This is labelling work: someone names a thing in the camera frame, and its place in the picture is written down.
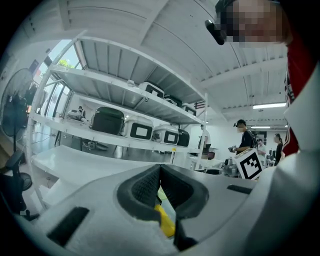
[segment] white box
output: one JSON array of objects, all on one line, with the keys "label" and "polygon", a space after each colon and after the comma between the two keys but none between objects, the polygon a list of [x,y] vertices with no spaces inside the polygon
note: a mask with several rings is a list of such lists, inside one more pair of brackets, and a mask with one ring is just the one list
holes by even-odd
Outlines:
[{"label": "white box", "polygon": [[256,148],[249,148],[233,158],[242,179],[255,180],[262,172]]}]

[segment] ceiling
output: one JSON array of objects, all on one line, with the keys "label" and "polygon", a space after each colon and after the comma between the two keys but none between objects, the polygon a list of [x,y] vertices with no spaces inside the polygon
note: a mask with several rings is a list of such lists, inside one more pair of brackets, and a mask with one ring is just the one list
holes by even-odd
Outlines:
[{"label": "ceiling", "polygon": [[[276,124],[284,118],[283,108],[259,112],[248,106],[284,101],[286,47],[218,45],[204,25],[205,20],[214,19],[217,1],[47,0],[25,20],[15,35],[19,41],[14,43],[18,47],[23,42],[67,39],[87,30],[86,36],[141,51],[190,81],[201,94],[208,93],[210,120],[230,121],[244,116],[246,120]],[[101,68],[101,72],[131,77],[140,83],[153,70],[152,63],[137,61],[138,55],[130,50],[123,50],[121,56],[120,49],[109,50],[109,71]],[[89,59],[87,62],[91,69],[96,68]],[[164,87],[174,82],[174,76],[161,68],[150,76]],[[174,85],[176,94],[188,94],[179,92],[179,88],[179,84]]]}]

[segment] red clothing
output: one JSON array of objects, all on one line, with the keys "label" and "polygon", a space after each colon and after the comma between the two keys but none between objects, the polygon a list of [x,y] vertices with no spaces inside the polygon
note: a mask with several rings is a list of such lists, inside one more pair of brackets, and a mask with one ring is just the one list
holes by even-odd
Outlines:
[{"label": "red clothing", "polygon": [[[292,27],[291,33],[293,40],[288,45],[287,52],[289,82],[285,86],[288,106],[292,104],[295,98],[305,87],[317,64],[316,61],[313,60],[309,50],[304,45],[300,35]],[[288,125],[282,151],[286,156],[288,156],[296,153],[298,149],[299,146],[296,136]]]}]

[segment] white wall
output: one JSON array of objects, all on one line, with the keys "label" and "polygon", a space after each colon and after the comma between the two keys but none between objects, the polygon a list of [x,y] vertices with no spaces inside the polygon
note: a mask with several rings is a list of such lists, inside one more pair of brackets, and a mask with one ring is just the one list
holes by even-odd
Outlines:
[{"label": "white wall", "polygon": [[18,52],[15,52],[15,57],[19,60],[19,63],[16,67],[16,71],[24,68],[29,68],[34,60],[38,62],[37,70],[45,58],[48,56],[48,53],[60,42],[60,40],[51,40],[51,41],[42,41],[30,44],[29,46],[21,49]]},{"label": "white wall", "polygon": [[[215,158],[219,160],[225,160],[229,157],[235,156],[234,153],[230,153],[228,148],[236,145],[239,147],[242,139],[242,133],[237,133],[237,129],[233,127],[233,123],[223,125],[207,125],[206,129],[210,133],[211,147],[217,148]],[[190,147],[197,147],[199,143],[199,136],[202,135],[200,125],[190,125],[185,129],[190,134]],[[266,152],[269,150],[276,150],[277,144],[274,142],[274,135],[279,133],[283,142],[286,139],[285,131],[267,131],[266,134]]]}]

